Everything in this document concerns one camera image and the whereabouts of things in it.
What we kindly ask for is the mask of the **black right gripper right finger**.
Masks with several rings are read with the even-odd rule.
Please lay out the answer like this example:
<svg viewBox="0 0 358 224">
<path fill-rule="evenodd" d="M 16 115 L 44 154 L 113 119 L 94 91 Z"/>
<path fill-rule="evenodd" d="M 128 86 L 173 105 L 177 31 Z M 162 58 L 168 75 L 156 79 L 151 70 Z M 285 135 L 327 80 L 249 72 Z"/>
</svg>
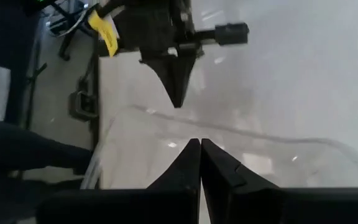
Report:
<svg viewBox="0 0 358 224">
<path fill-rule="evenodd" d="M 358 224 L 358 188 L 281 188 L 209 139 L 200 174 L 211 224 Z"/>
</svg>

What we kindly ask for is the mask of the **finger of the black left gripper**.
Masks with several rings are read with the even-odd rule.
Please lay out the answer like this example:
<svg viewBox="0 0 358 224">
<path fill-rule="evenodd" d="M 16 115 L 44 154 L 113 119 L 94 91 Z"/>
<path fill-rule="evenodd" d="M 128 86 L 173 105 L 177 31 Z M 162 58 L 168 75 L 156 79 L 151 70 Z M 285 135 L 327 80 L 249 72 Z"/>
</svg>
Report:
<svg viewBox="0 0 358 224">
<path fill-rule="evenodd" d="M 174 108 L 181 108 L 186 97 L 195 56 L 177 57 L 164 55 L 140 61 L 149 66 L 159 77 Z"/>
</svg>

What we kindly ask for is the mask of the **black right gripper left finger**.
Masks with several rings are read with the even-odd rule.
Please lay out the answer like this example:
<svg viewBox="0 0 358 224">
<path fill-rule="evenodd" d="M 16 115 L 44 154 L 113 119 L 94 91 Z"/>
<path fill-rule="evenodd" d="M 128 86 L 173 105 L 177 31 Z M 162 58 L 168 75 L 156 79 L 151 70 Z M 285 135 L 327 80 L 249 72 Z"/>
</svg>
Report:
<svg viewBox="0 0 358 224">
<path fill-rule="evenodd" d="M 201 144 L 190 139 L 145 189 L 86 189 L 55 194 L 37 209 L 37 224 L 198 224 Z"/>
</svg>

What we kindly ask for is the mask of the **large clear plastic bin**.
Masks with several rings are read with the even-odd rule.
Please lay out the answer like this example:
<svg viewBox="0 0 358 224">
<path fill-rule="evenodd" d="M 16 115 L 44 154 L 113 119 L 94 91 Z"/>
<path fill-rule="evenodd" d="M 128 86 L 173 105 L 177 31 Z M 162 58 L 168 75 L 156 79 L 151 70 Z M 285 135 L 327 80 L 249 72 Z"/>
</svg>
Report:
<svg viewBox="0 0 358 224">
<path fill-rule="evenodd" d="M 82 186 L 147 187 L 193 138 L 212 140 L 244 166 L 283 187 L 358 187 L 358 153 L 341 142 L 269 136 L 136 105 L 110 120 Z"/>
</svg>

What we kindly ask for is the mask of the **yellow paper tag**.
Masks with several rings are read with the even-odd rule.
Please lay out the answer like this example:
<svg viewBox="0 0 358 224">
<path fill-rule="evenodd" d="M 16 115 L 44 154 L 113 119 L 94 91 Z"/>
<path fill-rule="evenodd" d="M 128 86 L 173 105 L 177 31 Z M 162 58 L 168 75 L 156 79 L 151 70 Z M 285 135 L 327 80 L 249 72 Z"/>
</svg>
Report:
<svg viewBox="0 0 358 224">
<path fill-rule="evenodd" d="M 93 10 L 89 15 L 88 24 L 102 37 L 109 56 L 113 57 L 118 50 L 118 41 L 113 29 L 112 17 L 109 14 L 106 17 L 101 17 L 96 10 Z"/>
</svg>

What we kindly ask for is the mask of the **black chair base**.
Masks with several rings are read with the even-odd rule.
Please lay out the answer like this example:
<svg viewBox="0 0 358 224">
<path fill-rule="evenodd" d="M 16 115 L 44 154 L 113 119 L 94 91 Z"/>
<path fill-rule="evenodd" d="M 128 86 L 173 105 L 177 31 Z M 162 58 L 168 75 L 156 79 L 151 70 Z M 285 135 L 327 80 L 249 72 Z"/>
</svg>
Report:
<svg viewBox="0 0 358 224">
<path fill-rule="evenodd" d="M 50 5 L 45 26 L 52 37 L 63 39 L 58 56 L 64 61 L 70 59 L 67 50 L 78 31 L 91 37 L 85 25 L 90 7 L 90 0 L 58 0 Z"/>
</svg>

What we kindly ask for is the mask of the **person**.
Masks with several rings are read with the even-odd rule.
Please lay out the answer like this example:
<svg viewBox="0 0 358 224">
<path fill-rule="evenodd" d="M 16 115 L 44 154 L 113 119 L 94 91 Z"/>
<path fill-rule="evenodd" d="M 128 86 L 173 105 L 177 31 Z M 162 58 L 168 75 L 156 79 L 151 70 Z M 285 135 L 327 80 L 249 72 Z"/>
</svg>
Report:
<svg viewBox="0 0 358 224">
<path fill-rule="evenodd" d="M 35 216 L 40 203 L 54 193 L 77 190 L 81 179 L 46 183 L 12 177 L 14 171 L 58 167 L 85 174 L 92 152 L 60 143 L 0 121 L 0 224 L 14 224 Z"/>
</svg>

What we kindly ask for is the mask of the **silver edge bracket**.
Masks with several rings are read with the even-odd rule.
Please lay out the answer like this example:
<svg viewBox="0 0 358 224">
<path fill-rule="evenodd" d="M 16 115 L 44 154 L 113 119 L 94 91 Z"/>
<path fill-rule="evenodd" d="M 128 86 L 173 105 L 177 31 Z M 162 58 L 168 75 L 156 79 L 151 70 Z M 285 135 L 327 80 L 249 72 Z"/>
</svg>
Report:
<svg viewBox="0 0 358 224">
<path fill-rule="evenodd" d="M 98 117 L 98 102 L 94 95 L 81 90 L 73 92 L 68 97 L 69 115 L 82 122 L 91 121 Z"/>
</svg>

